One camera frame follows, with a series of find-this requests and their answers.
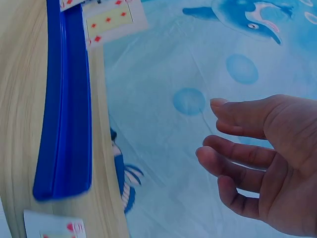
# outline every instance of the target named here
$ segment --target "finger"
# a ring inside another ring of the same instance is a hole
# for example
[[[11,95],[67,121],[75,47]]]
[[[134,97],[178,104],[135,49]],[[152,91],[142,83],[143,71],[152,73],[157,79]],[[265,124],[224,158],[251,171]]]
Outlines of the finger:
[[[216,177],[220,175],[229,176],[238,188],[260,192],[264,176],[263,171],[236,165],[208,146],[199,148],[196,154],[201,165],[212,175]]]
[[[259,199],[238,193],[234,181],[228,176],[218,178],[219,196],[224,205],[238,215],[259,219]]]
[[[263,131],[256,131],[253,129],[243,128],[241,126],[228,125],[220,120],[217,120],[216,127],[220,132],[225,134],[266,140],[266,136]]]
[[[267,169],[276,156],[275,150],[234,143],[216,135],[207,136],[203,145],[212,147],[216,152],[234,162],[257,169]]]
[[[230,103],[225,99],[212,99],[211,109],[219,121],[240,126],[247,131],[265,135],[264,124],[268,115],[274,117],[285,105],[287,96],[272,96],[257,101]]]

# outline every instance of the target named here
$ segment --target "diamond symbol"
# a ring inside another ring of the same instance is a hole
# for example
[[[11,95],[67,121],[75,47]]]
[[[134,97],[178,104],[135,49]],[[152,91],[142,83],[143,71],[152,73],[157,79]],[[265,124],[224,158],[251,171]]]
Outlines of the diamond symbol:
[[[100,37],[100,36],[96,36],[96,37],[95,37],[95,41],[96,41],[96,42],[99,42],[99,40],[101,40],[101,37]]]

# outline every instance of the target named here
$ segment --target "playing card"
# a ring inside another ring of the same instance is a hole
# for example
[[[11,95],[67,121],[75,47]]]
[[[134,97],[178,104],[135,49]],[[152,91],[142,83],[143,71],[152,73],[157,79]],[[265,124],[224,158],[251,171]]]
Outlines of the playing card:
[[[83,6],[87,48],[147,29],[141,0],[107,0]]]
[[[86,238],[82,219],[24,211],[28,238]]]
[[[61,11],[65,11],[72,6],[75,6],[77,4],[80,4],[84,2],[85,0],[59,0],[59,6]]]
[[[0,236],[3,238],[12,238],[8,223],[6,222],[1,198],[0,198]]]

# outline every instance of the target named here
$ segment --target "fingernail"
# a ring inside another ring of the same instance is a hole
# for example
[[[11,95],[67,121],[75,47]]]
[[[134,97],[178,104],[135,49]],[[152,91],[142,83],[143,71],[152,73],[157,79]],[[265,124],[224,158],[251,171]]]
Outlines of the fingernail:
[[[228,103],[229,101],[224,98],[213,98],[210,100],[210,105],[212,107],[221,107],[222,105]]]

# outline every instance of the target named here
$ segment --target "light wood surface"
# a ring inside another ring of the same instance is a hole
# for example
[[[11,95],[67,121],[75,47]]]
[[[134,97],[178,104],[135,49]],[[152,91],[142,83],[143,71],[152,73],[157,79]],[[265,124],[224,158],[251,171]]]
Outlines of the light wood surface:
[[[13,238],[24,238],[23,210],[83,218],[88,238],[127,238],[114,169],[102,49],[90,52],[93,185],[60,202],[32,196],[47,73],[45,0],[0,0],[0,197]]]

